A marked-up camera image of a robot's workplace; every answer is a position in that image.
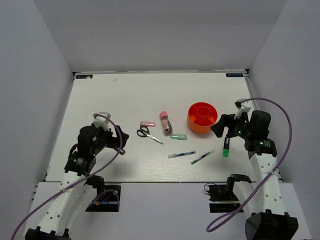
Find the green gel pen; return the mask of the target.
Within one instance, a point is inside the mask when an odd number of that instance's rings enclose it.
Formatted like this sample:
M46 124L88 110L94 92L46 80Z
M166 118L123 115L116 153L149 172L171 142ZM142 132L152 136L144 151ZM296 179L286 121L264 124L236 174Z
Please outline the green gel pen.
M215 150L214 150L214 149L212 149L212 150L208 151L207 153L201 155L201 156L198 157L197 159L193 160L190 164L191 164L191 165L194 165L195 163L197 163L197 162L199 162L200 160L202 160L202 159L210 156L210 155L213 154L213 153L215 153Z

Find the pink correction tape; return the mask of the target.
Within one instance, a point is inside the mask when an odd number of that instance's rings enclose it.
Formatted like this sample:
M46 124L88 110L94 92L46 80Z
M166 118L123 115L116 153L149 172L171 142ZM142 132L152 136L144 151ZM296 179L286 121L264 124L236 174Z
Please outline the pink correction tape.
M155 122L150 122L150 121L140 121L140 126L145 126L148 128L153 128L156 126Z

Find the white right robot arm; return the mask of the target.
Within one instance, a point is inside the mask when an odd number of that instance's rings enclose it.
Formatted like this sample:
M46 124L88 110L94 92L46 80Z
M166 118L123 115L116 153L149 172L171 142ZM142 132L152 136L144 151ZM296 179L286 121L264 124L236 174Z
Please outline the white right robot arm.
M240 203L245 213L245 236L248 240L291 240L299 228L297 218L289 215L276 175L277 149L269 135L271 115L255 110L223 114L211 127L220 138L227 128L227 138L240 137L252 166L255 183L246 175L232 174L227 179L226 195Z

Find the orange round stationery organizer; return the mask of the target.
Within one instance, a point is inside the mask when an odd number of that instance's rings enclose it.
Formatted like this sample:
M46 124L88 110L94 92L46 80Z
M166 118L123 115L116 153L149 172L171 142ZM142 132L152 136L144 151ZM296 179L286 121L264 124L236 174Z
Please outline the orange round stationery organizer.
M188 110L187 126L197 134L206 134L218 119L214 106L206 102L194 103Z

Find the black handled scissors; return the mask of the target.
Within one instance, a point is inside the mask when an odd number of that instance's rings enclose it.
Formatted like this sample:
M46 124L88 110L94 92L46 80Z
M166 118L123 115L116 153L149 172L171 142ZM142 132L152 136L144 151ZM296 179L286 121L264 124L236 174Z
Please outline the black handled scissors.
M164 143L160 141L158 138L154 137L153 135L150 134L150 131L147 126L140 126L140 128L136 131L137 135L141 138L150 138L154 140L155 142L163 145Z

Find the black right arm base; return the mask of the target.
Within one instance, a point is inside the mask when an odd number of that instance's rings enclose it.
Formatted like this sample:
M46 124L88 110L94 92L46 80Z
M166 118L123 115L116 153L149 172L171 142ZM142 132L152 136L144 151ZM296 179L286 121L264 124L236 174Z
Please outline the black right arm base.
M227 185L206 183L203 191L208 195L210 213L231 213L241 204L238 198L227 191Z

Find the yellow highlighter marker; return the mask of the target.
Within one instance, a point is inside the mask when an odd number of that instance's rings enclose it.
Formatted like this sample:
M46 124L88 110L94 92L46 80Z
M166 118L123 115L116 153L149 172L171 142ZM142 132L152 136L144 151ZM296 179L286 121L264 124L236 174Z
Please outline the yellow highlighter marker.
M122 156L126 153L124 149L118 149L117 152L119 152L119 154Z

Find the right blue corner label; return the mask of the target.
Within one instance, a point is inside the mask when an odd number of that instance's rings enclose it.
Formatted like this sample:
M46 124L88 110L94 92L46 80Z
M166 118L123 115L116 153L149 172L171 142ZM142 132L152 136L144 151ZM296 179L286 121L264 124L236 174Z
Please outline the right blue corner label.
M227 78L243 78L244 75L242 73L226 73Z

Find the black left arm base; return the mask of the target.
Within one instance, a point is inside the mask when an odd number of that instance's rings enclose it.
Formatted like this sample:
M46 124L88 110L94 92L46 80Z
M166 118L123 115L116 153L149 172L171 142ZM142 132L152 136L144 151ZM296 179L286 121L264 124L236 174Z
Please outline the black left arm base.
M105 185L97 191L97 197L86 208L86 212L117 213L120 210L121 185Z

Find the pink glue bottle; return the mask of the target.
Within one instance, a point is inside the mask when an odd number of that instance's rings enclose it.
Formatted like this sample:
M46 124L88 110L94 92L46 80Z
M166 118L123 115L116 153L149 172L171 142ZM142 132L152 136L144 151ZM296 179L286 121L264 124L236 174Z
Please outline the pink glue bottle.
M163 132L166 136L169 136L172 134L173 132L173 128L172 128L172 125L169 121L169 117L168 117L168 114L166 111L162 111L160 114L159 114L159 118L161 120L161 125L162 125L162 129L163 129Z

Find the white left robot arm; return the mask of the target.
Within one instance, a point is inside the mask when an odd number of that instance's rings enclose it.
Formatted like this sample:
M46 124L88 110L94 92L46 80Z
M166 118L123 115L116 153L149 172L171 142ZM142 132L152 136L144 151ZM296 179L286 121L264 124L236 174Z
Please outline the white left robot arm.
M28 229L26 240L69 240L70 231L80 214L93 202L103 198L108 189L104 179L91 173L96 156L105 148L125 153L129 135L120 126L115 132L106 123L92 123L80 129L77 143L70 149L62 181L45 215L36 228Z

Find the green highlighter marker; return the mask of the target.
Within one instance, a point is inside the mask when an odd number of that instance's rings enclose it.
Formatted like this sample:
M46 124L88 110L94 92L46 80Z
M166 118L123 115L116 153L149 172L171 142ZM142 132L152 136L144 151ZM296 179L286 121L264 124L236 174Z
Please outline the green highlighter marker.
M228 136L226 136L224 138L222 155L224 157L228 157L229 156L229 150L230 150L230 138Z

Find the blue gel pen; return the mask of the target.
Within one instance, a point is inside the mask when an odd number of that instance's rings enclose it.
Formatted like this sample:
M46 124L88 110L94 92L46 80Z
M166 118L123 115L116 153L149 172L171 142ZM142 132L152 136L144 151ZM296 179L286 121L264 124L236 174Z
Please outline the blue gel pen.
M169 154L167 157L169 159L172 159L172 158L177 158L177 157L182 157L182 156L193 155L195 153L196 153L196 151L188 151L188 152L183 152L183 153Z

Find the left blue corner label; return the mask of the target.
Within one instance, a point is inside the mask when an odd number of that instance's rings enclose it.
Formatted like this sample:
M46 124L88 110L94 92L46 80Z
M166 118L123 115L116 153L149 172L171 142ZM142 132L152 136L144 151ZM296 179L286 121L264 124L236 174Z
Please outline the left blue corner label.
M75 76L76 79L92 79L92 74L78 74Z

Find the blue corner label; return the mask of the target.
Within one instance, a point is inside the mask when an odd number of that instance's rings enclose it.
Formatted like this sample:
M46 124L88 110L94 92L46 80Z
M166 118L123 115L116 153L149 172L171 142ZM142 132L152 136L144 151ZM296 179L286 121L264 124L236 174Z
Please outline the blue corner label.
M92 79L92 74L78 74L75 76L76 79Z
M227 78L243 78L244 75L242 73L226 73Z

